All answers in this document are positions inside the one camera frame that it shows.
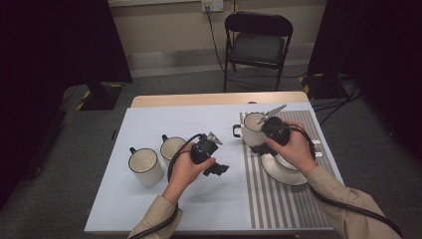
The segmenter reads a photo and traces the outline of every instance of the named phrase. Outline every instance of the beige shirt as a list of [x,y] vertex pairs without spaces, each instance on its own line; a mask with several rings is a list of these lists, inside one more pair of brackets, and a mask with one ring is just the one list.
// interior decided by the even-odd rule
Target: beige shirt
[[[334,176],[320,166],[311,171],[308,175],[308,182],[316,192],[324,197],[384,215],[370,195],[356,189],[345,187]],[[342,238],[400,238],[390,227],[382,222],[345,209],[321,203],[318,200],[316,201],[324,212],[328,223]],[[129,237],[161,223],[173,213],[174,208],[175,206],[166,201],[163,197],[157,196],[143,219],[130,232]],[[181,216],[182,211],[179,210],[176,219],[171,225],[156,233],[150,234],[145,238],[169,238],[179,224]]]

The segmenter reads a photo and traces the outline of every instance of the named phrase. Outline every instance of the person's left hand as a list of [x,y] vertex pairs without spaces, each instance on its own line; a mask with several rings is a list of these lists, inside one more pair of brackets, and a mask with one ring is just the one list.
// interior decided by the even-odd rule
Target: person's left hand
[[182,153],[173,165],[170,181],[162,194],[166,200],[174,205],[177,203],[186,187],[195,181],[199,173],[210,167],[216,161],[214,157],[211,157],[200,164],[195,164],[190,157],[192,145],[193,142],[188,143],[185,148],[182,149]]

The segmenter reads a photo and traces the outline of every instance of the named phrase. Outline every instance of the striped placemat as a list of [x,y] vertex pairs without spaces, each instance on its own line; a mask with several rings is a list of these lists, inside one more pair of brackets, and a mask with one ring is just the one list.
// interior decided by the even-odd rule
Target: striped placemat
[[[240,122],[248,113],[240,113]],[[300,121],[312,140],[320,140],[310,111],[279,112],[283,120]],[[249,210],[252,228],[326,228],[329,227],[317,207],[308,184],[289,186],[273,179],[263,168],[260,156],[243,144]],[[333,173],[321,143],[316,151],[322,152],[318,164]]]

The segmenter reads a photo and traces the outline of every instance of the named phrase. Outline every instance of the mug handle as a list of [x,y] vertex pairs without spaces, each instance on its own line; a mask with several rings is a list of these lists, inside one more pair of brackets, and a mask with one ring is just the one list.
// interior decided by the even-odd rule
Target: mug handle
[[241,125],[240,125],[240,124],[234,124],[234,125],[233,125],[233,136],[235,136],[235,137],[240,137],[240,135],[239,135],[239,134],[236,134],[236,133],[235,133],[235,129],[236,129],[236,128],[239,128],[239,127],[241,127]]

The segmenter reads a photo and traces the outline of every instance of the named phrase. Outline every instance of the white plate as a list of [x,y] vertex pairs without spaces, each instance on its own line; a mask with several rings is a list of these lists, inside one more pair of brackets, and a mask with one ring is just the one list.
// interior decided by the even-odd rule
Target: white plate
[[291,169],[291,170],[298,170],[297,168],[295,168],[293,165],[289,164],[281,155],[277,154],[276,155],[276,160],[277,162],[279,162],[282,166]]
[[261,156],[261,162],[267,173],[278,182],[292,186],[302,185],[308,182],[299,171],[282,166],[269,153]]

